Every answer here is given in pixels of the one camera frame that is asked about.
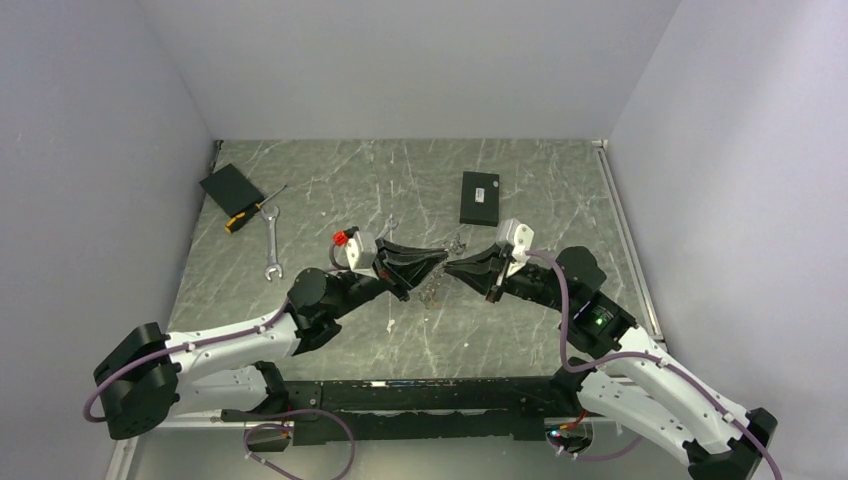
white enclosure wall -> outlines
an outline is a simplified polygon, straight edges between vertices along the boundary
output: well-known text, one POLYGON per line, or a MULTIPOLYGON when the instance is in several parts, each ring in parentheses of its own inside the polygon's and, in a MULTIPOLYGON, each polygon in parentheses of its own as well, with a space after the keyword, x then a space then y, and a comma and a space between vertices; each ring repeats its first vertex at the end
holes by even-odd
POLYGON ((101 479, 91 374, 167 320, 212 140, 134 0, 4 1, 0 46, 0 478, 101 479))
POLYGON ((217 138, 601 138, 679 0, 141 0, 217 138))
POLYGON ((684 0, 610 139, 673 352, 823 479, 848 478, 846 26, 841 0, 684 0))

red connector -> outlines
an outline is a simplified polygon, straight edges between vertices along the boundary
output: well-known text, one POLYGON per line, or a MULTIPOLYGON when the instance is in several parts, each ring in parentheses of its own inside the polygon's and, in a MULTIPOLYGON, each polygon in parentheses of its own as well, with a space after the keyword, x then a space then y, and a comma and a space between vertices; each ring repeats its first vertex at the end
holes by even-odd
POLYGON ((350 237, 348 237, 343 231, 338 231, 335 235, 333 235, 333 243, 335 243, 337 247, 343 247, 348 240, 350 240, 350 237))

gray marble surface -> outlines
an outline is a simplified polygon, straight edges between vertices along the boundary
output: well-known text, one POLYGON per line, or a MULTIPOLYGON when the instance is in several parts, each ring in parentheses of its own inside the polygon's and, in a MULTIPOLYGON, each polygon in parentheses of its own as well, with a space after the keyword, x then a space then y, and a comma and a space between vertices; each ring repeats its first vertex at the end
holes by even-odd
MULTIPOLYGON (((224 142, 216 168, 232 163, 265 192, 277 222, 282 281, 263 277, 265 224, 224 231, 226 216, 204 200, 171 330, 199 330, 277 308, 298 272, 328 265, 333 232, 359 225, 377 233, 391 213, 392 240, 438 246, 455 233, 466 255, 489 247, 495 228, 460 225, 465 170, 501 177, 501 219, 536 232, 534 248, 589 248, 608 280, 603 291, 645 323, 610 192, 589 141, 321 140, 224 142)), ((389 294, 342 318, 323 348, 277 361, 287 380, 549 375, 557 369, 556 312, 509 296, 492 305, 445 277, 427 306, 389 294), (394 320, 388 331, 389 323, 394 320)))

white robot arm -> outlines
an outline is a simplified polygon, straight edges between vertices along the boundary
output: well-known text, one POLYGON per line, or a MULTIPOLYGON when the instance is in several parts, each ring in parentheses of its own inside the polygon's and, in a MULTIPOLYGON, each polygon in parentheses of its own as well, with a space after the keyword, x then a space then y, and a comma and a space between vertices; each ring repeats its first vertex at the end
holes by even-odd
MULTIPOLYGON (((341 330, 337 319, 383 292, 407 300, 447 259, 442 249, 402 247, 356 229, 341 233, 351 270, 302 271, 278 311, 203 331, 135 329, 95 370, 86 418, 106 421, 112 438, 123 439, 171 415, 285 412, 291 405, 282 376, 265 360, 323 346, 341 330), (103 417, 90 413, 97 398, 103 417)), ((731 401, 665 352, 600 292, 606 275, 587 249, 567 248, 554 259, 530 250, 532 241, 533 230, 510 219, 492 247, 444 268, 492 303, 508 293, 562 313, 563 367, 550 381, 558 402, 620 422, 687 465, 696 480, 747 479, 762 458, 779 478, 766 450, 777 420, 767 410, 731 401), (527 263, 534 256, 551 268, 527 263), (593 360, 569 357, 567 344, 593 360), (621 376, 645 394, 613 378, 621 376)))

silver wrench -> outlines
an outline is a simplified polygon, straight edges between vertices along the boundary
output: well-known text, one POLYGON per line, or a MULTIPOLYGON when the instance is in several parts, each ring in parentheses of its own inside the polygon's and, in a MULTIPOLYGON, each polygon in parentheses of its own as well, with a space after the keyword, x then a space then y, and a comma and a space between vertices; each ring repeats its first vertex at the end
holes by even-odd
POLYGON ((265 279, 271 281, 271 274, 277 272, 277 278, 283 278, 283 267, 277 262, 277 216, 280 209, 273 205, 269 210, 267 205, 259 209, 259 215, 268 224, 268 266, 265 267, 265 279))
POLYGON ((396 229, 398 226, 398 221, 395 220, 395 216, 389 214, 389 218, 386 219, 386 224, 383 225, 383 229, 380 230, 380 234, 377 235, 377 238, 383 238, 389 234, 392 230, 396 229))

